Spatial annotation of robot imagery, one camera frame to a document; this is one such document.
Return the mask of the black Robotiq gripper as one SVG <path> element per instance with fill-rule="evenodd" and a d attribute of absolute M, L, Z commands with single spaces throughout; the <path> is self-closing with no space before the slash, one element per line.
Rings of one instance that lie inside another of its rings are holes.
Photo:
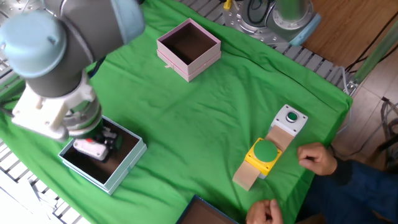
<path fill-rule="evenodd" d="M 123 137 L 119 131 L 112 130 L 107 127 L 103 127 L 103 120 L 99 120 L 96 124 L 92 124 L 88 127 L 77 131 L 70 131 L 70 136 L 75 139 L 89 139 L 95 138 L 101 134 L 101 143 L 106 146 L 106 156 L 102 162 L 106 162 L 111 155 L 120 150 L 123 143 Z"/>

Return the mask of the person's left hand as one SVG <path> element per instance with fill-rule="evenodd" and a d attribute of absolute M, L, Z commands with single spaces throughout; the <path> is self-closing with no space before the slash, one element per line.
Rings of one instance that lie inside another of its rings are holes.
<path fill-rule="evenodd" d="M 251 205 L 246 224 L 283 224 L 282 212 L 276 199 L 261 200 Z"/>

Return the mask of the person's right hand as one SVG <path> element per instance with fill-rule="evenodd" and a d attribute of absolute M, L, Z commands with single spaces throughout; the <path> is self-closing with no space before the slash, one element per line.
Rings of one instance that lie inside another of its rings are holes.
<path fill-rule="evenodd" d="M 297 149 L 298 163 L 316 175 L 331 175 L 337 168 L 337 160 L 319 143 L 300 146 Z"/>

